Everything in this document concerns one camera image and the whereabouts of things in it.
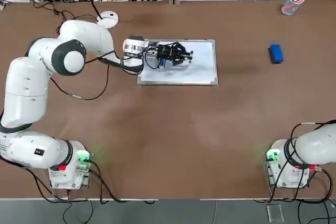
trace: small black object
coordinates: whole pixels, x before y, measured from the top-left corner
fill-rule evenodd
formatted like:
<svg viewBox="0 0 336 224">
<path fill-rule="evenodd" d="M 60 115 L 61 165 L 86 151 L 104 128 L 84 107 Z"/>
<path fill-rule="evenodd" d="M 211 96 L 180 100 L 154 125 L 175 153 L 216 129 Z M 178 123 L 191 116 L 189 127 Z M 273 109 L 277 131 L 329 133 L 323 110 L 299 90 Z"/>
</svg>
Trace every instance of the small black object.
<svg viewBox="0 0 336 224">
<path fill-rule="evenodd" d="M 193 51 L 187 52 L 184 46 L 176 42 L 174 44 L 158 45 L 157 58 L 159 60 L 170 60 L 173 66 L 176 66 L 183 63 L 184 60 L 192 60 L 192 54 Z"/>
<path fill-rule="evenodd" d="M 35 155 L 39 155 L 39 156 L 43 156 L 44 150 L 42 150 L 42 149 L 35 149 L 34 154 Z"/>
</svg>

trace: white robotic arm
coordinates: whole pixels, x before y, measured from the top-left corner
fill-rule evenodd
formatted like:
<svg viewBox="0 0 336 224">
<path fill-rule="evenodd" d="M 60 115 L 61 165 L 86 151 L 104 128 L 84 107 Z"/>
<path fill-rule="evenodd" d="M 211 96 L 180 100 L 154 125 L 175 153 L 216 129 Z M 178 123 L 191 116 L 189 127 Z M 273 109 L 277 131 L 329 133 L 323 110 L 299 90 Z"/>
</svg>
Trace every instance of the white robotic arm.
<svg viewBox="0 0 336 224">
<path fill-rule="evenodd" d="M 132 45 L 138 51 L 127 49 Z M 125 59 L 119 59 L 110 33 L 97 24 L 80 20 L 66 21 L 57 39 L 34 40 L 26 57 L 11 62 L 7 74 L 0 116 L 1 157 L 27 167 L 49 168 L 55 188 L 79 189 L 85 175 L 80 168 L 80 155 L 87 153 L 84 146 L 78 141 L 55 139 L 29 130 L 46 112 L 49 79 L 53 73 L 79 74 L 87 51 L 105 55 L 99 60 L 106 64 L 139 73 L 143 69 L 140 53 L 145 46 L 142 37 L 131 36 L 124 42 Z"/>
<path fill-rule="evenodd" d="M 336 162 L 336 125 L 326 125 L 318 130 L 292 140 L 281 139 L 267 152 L 267 171 L 270 184 L 277 187 L 300 188 L 307 185 L 310 166 Z"/>
</svg>

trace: blue block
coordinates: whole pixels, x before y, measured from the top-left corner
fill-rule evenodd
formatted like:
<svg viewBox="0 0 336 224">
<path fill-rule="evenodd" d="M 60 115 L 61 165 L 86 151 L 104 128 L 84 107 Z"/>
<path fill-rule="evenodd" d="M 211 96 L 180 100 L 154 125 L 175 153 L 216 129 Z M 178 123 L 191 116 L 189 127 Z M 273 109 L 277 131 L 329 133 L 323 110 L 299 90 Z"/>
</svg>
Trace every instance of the blue block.
<svg viewBox="0 0 336 224">
<path fill-rule="evenodd" d="M 271 59 L 273 63 L 282 63 L 283 62 L 283 54 L 281 51 L 281 47 L 279 44 L 272 44 L 269 47 L 269 52 L 271 54 Z"/>
</svg>

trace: whiteboard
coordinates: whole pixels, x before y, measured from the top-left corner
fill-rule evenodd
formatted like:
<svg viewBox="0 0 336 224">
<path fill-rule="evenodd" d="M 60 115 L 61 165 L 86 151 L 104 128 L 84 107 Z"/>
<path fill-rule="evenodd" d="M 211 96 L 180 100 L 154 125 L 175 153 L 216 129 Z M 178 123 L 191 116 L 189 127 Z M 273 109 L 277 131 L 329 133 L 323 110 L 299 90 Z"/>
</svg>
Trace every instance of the whiteboard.
<svg viewBox="0 0 336 224">
<path fill-rule="evenodd" d="M 166 62 L 164 68 L 151 69 L 144 61 L 144 69 L 138 75 L 138 85 L 210 85 L 217 86 L 216 50 L 214 40 L 147 40 L 170 44 L 179 42 L 186 51 L 193 51 L 191 63 L 172 66 Z"/>
</svg>

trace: table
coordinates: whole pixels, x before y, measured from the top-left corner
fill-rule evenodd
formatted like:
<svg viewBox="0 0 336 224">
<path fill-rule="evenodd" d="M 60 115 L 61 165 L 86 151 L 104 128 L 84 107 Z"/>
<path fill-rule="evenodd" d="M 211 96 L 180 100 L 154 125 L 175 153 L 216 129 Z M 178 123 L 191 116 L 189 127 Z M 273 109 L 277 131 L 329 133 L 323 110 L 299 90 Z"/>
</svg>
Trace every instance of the table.
<svg viewBox="0 0 336 224">
<path fill-rule="evenodd" d="M 281 14 L 282 1 L 97 3 L 99 10 L 113 5 L 120 17 L 111 30 L 119 55 L 131 34 L 214 39 L 219 86 L 141 87 L 136 77 L 112 68 L 99 100 L 77 100 L 50 84 L 47 113 L 34 130 L 81 141 L 120 198 L 268 198 L 265 150 L 289 137 L 297 123 L 335 117 L 335 3 L 307 1 L 294 16 Z M 89 3 L 56 8 L 94 14 Z M 0 13 L 0 104 L 10 61 L 23 56 L 34 38 L 55 37 L 60 22 L 30 4 L 8 4 Z M 270 63 L 271 43 L 282 46 L 280 65 Z M 78 76 L 55 75 L 62 88 L 84 97 L 99 93 L 105 78 L 106 65 L 99 62 Z M 310 130 L 303 126 L 297 134 Z M 335 179 L 336 167 L 325 168 Z M 40 198 L 27 172 L 5 163 L 0 170 L 6 175 L 0 198 Z M 46 170 L 38 175 L 48 181 Z M 327 185 L 319 175 L 299 197 L 321 198 Z M 93 178 L 89 189 L 70 196 L 97 199 L 99 183 Z M 276 193 L 291 196 L 288 189 Z"/>
</svg>

